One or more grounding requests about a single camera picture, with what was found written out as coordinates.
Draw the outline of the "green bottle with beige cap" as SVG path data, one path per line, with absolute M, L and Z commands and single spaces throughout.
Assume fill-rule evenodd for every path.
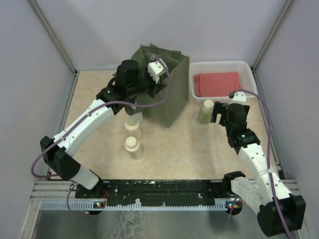
M 205 100 L 199 110 L 197 120 L 202 125 L 207 125 L 211 121 L 214 109 L 214 102 L 212 100 Z

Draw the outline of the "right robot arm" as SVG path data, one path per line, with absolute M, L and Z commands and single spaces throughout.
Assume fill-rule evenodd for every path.
M 255 183 L 235 171 L 224 175 L 223 193 L 239 196 L 255 212 L 258 224 L 267 237 L 297 231 L 302 228 L 306 202 L 295 196 L 276 171 L 268 167 L 266 156 L 256 134 L 247 128 L 249 106 L 215 102 L 211 122 L 221 115 L 220 125 L 225 127 L 228 143 L 244 161 Z

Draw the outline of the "green canvas bag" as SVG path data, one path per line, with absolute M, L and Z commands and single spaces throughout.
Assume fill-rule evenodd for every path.
M 147 65 L 151 62 L 151 57 L 154 55 L 161 58 L 168 67 L 172 79 L 172 92 L 170 92 L 170 81 L 167 74 L 163 74 L 162 79 L 167 87 L 157 93 L 154 98 L 144 93 L 135 99 L 135 103 L 150 105 L 165 100 L 160 105 L 142 108 L 142 110 L 144 118 L 169 128 L 179 117 L 189 100 L 190 57 L 180 51 L 168 50 L 150 44 L 149 46 L 141 45 L 131 59 L 139 63 L 141 73 L 144 74 L 147 72 Z

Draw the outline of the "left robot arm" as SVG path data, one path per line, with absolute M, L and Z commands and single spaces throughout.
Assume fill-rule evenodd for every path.
M 44 162 L 61 179 L 83 186 L 94 198 L 101 196 L 104 191 L 102 179 L 73 156 L 95 130 L 122 109 L 133 115 L 147 108 L 147 105 L 139 105 L 137 98 L 143 94 L 153 98 L 164 89 L 163 74 L 169 74 L 168 67 L 157 56 L 151 57 L 144 75 L 137 61 L 123 61 L 117 67 L 115 77 L 96 95 L 96 99 L 78 119 L 53 138 L 45 136 L 40 141 Z

